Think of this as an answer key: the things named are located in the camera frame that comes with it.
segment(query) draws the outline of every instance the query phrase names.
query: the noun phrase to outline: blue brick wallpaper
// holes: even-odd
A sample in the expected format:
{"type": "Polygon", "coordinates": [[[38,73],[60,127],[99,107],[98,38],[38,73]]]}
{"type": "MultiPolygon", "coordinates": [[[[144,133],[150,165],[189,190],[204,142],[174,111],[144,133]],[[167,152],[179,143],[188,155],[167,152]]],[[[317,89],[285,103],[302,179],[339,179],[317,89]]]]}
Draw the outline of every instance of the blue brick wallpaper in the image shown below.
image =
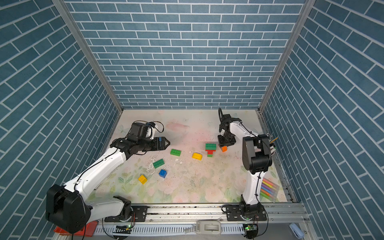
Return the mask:
{"type": "Polygon", "coordinates": [[[384,2],[317,0],[265,109],[319,239],[384,239],[384,2]]]}
{"type": "Polygon", "coordinates": [[[256,109],[303,2],[66,0],[125,109],[256,109]]]}
{"type": "Polygon", "coordinates": [[[51,0],[0,1],[0,239],[45,239],[45,195],[100,154],[117,111],[51,0]]]}

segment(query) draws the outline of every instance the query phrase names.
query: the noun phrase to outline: aluminum frame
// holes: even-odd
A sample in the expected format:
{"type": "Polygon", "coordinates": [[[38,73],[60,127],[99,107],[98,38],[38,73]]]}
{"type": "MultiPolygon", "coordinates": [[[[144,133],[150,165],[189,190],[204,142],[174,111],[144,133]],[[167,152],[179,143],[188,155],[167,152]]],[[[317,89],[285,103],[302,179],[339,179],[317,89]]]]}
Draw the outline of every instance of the aluminum frame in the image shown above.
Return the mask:
{"type": "Polygon", "coordinates": [[[104,72],[102,71],[99,63],[97,62],[95,56],[93,55],[88,43],[85,41],[83,34],[81,33],[78,25],[76,24],[64,0],[52,0],[52,2],[55,5],[57,11],[60,13],[60,16],[63,18],[68,29],[71,31],[80,49],[83,51],[92,69],[95,71],[96,75],[98,76],[101,84],[104,86],[105,90],[107,91],[112,102],[114,103],[117,110],[121,114],[123,111],[123,107],[120,104],[120,101],[118,100],[114,91],[112,90],[111,85],[109,84],[106,76],[104,75],[104,72]]]}
{"type": "MultiPolygon", "coordinates": [[[[212,204],[132,204],[148,206],[145,222],[138,224],[193,224],[197,220],[219,220],[221,223],[249,223],[239,220],[227,221],[221,211],[224,203],[212,204]]],[[[263,203],[270,223],[309,223],[309,217],[302,203],[263,203]]]]}
{"type": "Polygon", "coordinates": [[[316,0],[306,0],[303,8],[300,11],[299,17],[297,19],[297,22],[295,26],[293,27],[292,33],[290,38],[288,39],[287,45],[285,46],[283,53],[281,55],[280,61],[275,69],[275,72],[272,75],[271,81],[269,82],[268,87],[266,88],[264,97],[260,103],[259,111],[262,112],[273,92],[273,89],[275,88],[277,81],[283,71],[283,68],[285,66],[285,63],[288,60],[289,55],[292,52],[293,47],[295,46],[296,40],[299,37],[299,34],[301,30],[303,29],[304,23],[308,18],[309,13],[312,10],[312,7],[314,5],[314,2],[316,0]]]}

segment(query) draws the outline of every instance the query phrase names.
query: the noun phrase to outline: green lego brick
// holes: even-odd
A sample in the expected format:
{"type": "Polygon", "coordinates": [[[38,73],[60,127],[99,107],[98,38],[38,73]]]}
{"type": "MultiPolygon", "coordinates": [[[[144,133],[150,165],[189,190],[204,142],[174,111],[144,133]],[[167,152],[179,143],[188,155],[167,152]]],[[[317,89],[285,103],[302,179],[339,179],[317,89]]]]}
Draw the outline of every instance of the green lego brick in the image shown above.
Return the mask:
{"type": "Polygon", "coordinates": [[[158,161],[156,161],[156,162],[153,163],[153,166],[154,166],[155,168],[158,168],[158,167],[160,167],[161,165],[164,165],[164,160],[163,160],[163,159],[160,159],[160,160],[158,160],[158,161]]]}
{"type": "Polygon", "coordinates": [[[206,150],[216,150],[216,144],[215,143],[206,143],[205,149],[206,150]]]}
{"type": "Polygon", "coordinates": [[[175,156],[179,156],[180,157],[180,154],[181,154],[181,151],[180,150],[176,150],[176,149],[172,149],[170,151],[171,155],[175,155],[175,156]]]}

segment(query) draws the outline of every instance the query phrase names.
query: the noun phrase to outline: white robotic arm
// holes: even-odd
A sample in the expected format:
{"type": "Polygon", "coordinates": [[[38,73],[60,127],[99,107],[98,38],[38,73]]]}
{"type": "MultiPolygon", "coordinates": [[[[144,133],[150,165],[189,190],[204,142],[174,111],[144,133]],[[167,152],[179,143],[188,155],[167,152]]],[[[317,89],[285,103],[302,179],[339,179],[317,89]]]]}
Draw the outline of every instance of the white robotic arm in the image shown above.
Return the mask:
{"type": "Polygon", "coordinates": [[[170,142],[154,137],[154,122],[134,122],[126,137],[115,139],[110,148],[78,176],[63,186],[53,185],[47,192],[46,219],[69,233],[78,232],[88,222],[118,216],[121,221],[131,217],[131,202],[121,196],[103,202],[87,202],[94,189],[118,166],[137,152],[165,150],[170,142]]]}
{"type": "Polygon", "coordinates": [[[219,109],[220,127],[222,133],[218,135],[219,146],[231,146],[236,143],[235,136],[243,144],[243,165],[247,173],[245,190],[241,197],[240,210],[242,216],[255,215],[256,208],[260,209],[260,191],[263,177],[272,165],[272,154],[275,152],[273,144],[264,134],[259,134],[243,125],[239,118],[232,118],[230,114],[223,114],[219,109]]]}

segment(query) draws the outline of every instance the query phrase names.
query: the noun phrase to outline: table surface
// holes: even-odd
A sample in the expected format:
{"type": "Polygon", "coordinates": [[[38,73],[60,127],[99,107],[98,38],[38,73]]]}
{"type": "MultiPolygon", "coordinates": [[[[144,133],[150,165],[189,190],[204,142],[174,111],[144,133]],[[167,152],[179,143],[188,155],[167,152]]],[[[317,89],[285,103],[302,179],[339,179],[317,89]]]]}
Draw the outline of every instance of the table surface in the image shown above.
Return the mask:
{"type": "MultiPolygon", "coordinates": [[[[254,110],[223,110],[240,118],[251,131],[262,133],[254,110]]],[[[242,163],[242,141],[222,152],[217,135],[220,121],[217,110],[124,110],[113,139],[124,137],[136,120],[160,121],[164,124],[164,136],[171,145],[164,151],[147,152],[144,156],[133,155],[120,165],[101,186],[94,190],[89,201],[110,199],[120,195],[132,203],[207,203],[239,202],[246,183],[247,171],[242,163]],[[207,157],[206,143],[216,143],[213,157],[207,157]],[[181,150],[180,157],[170,155],[171,149],[181,150]],[[203,155],[201,161],[193,159],[194,152],[203,155]],[[164,165],[155,169],[153,163],[163,159],[164,165]],[[161,169],[167,176],[159,176],[161,169]],[[138,181],[144,175],[148,181],[138,181]]],[[[276,202],[286,202],[284,191],[274,164],[265,178],[279,186],[276,202]]],[[[261,197],[262,202],[270,202],[261,197]]]]}

